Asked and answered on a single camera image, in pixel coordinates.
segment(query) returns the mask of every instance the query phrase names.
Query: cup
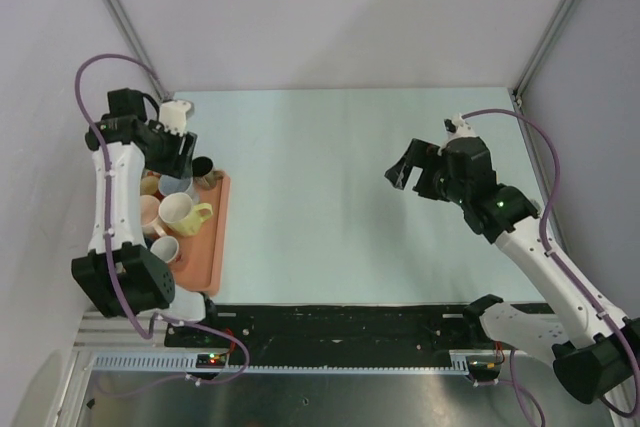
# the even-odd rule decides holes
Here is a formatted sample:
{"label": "cup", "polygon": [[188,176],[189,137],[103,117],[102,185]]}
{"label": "cup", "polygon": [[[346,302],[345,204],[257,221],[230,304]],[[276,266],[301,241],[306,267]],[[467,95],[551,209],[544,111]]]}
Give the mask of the cup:
{"label": "cup", "polygon": [[170,194],[160,203],[160,219],[180,235],[191,237],[200,231],[202,224],[213,215],[211,204],[194,205],[184,192]]}
{"label": "cup", "polygon": [[140,179],[140,195],[158,195],[158,182],[160,179],[154,175],[148,175]]}
{"label": "cup", "polygon": [[153,255],[160,260],[171,264],[182,260],[182,252],[180,252],[180,243],[175,237],[167,235],[156,240],[149,249]]}
{"label": "cup", "polygon": [[164,237],[165,225],[160,220],[160,201],[153,195],[140,196],[140,224],[147,237]]}
{"label": "cup", "polygon": [[163,175],[160,177],[160,181],[158,182],[158,191],[163,197],[183,192],[191,197],[194,204],[200,202],[200,196],[196,192],[196,188],[193,186],[193,179],[191,177],[188,179],[176,179],[175,177]]}
{"label": "cup", "polygon": [[213,160],[209,157],[198,157],[191,163],[193,179],[205,190],[215,188],[219,175],[215,171]]}

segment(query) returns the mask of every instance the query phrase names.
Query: white mug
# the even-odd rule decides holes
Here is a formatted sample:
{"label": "white mug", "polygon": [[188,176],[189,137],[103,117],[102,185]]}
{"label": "white mug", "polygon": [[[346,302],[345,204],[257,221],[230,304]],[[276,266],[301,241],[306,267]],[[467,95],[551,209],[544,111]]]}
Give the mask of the white mug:
{"label": "white mug", "polygon": [[182,260],[182,253],[180,252],[180,243],[175,237],[170,235],[166,237],[160,237],[149,249],[153,255],[163,260],[167,264],[173,262],[180,262]]}
{"label": "white mug", "polygon": [[160,220],[160,201],[153,195],[140,196],[140,224],[147,237],[164,237],[166,226]]}
{"label": "white mug", "polygon": [[191,197],[194,204],[200,202],[200,196],[196,192],[196,188],[193,185],[193,179],[191,177],[188,179],[176,179],[175,177],[163,175],[160,177],[160,181],[158,182],[158,191],[160,191],[164,197],[168,197],[171,194],[176,194],[178,192],[184,192]]}

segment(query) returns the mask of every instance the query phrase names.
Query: yellow mug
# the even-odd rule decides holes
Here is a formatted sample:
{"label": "yellow mug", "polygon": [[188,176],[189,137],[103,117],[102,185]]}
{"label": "yellow mug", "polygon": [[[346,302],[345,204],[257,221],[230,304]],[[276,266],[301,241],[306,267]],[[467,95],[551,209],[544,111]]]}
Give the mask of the yellow mug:
{"label": "yellow mug", "polygon": [[167,195],[158,209],[160,219],[180,235],[194,236],[202,224],[213,215],[211,204],[194,205],[191,197],[184,192]]}

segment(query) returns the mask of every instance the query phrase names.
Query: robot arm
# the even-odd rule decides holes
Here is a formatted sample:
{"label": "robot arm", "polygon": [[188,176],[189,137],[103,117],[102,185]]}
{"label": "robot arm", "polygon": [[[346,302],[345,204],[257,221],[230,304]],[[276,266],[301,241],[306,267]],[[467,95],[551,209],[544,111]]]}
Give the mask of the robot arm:
{"label": "robot arm", "polygon": [[[421,168],[413,190],[421,197],[458,204],[473,232],[484,235],[520,267],[559,322],[525,314],[493,295],[472,303],[465,317],[483,338],[508,343],[552,366],[569,393],[581,402],[593,402],[631,375],[619,341],[545,251],[537,208],[518,189],[497,183],[484,142],[460,116],[445,121],[445,127],[448,139],[444,145],[413,139],[385,177],[395,188],[404,189],[412,168]],[[551,245],[605,307],[637,354],[640,319],[629,320],[555,242]]]}
{"label": "robot arm", "polygon": [[[118,279],[135,314],[157,310],[171,317],[200,321],[205,299],[175,285],[165,262],[145,246],[140,224],[139,183],[143,169],[172,177],[191,175],[196,135],[186,132],[192,104],[171,101],[159,109],[160,120],[147,121],[144,94],[124,89],[109,93],[109,114],[96,123],[107,143],[111,171],[105,171],[101,147],[91,130],[85,136],[93,151],[96,210],[86,257],[74,259],[74,279],[105,316],[124,315],[111,286],[105,248],[105,205],[111,212],[111,248]],[[111,192],[107,192],[107,176]]]}

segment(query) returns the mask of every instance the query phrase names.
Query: tray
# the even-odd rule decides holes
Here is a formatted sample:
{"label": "tray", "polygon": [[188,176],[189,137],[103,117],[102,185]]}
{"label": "tray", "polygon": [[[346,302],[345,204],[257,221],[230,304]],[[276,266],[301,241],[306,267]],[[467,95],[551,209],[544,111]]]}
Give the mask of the tray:
{"label": "tray", "polygon": [[222,177],[213,190],[204,190],[196,185],[200,203],[213,206],[213,216],[207,220],[200,232],[193,237],[176,236],[180,243],[182,258],[170,265],[173,278],[180,287],[192,292],[205,292],[214,296],[220,290],[224,233],[227,224],[229,190],[231,178],[219,171]]}

